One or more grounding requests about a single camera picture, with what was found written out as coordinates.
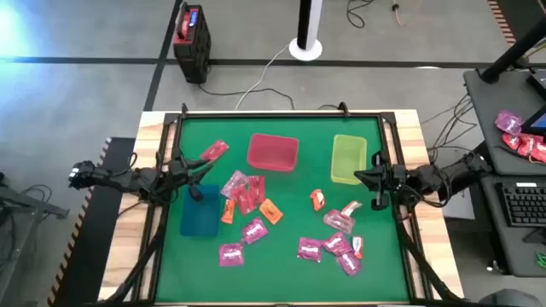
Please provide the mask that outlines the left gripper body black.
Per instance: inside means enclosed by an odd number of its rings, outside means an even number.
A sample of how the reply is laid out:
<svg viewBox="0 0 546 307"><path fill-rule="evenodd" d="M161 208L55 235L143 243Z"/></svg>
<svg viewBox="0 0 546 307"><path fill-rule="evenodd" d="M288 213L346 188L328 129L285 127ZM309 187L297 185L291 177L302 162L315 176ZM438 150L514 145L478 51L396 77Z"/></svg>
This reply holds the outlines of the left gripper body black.
<svg viewBox="0 0 546 307"><path fill-rule="evenodd" d="M200 182L190 181L191 174L198 171L199 168L188 169L186 167L186 160L180 148L173 148L171 150L171 160L167 163L167 181L174 188L188 185L190 196L196 201L201 201L203 196L197 188Z"/></svg>

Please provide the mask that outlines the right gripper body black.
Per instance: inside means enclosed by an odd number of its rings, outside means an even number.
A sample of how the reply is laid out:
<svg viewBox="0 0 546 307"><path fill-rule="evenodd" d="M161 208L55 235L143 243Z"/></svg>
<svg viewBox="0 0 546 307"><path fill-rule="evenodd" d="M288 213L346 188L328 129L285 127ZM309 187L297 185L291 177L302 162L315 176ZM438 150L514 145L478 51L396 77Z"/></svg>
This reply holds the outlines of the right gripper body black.
<svg viewBox="0 0 546 307"><path fill-rule="evenodd" d="M389 205L401 206L404 204L405 169L401 165L392 165L387 161L385 153L379 151L372 156L372 166L378 172L378 190L372 200L371 208L374 211L385 210Z"/></svg>

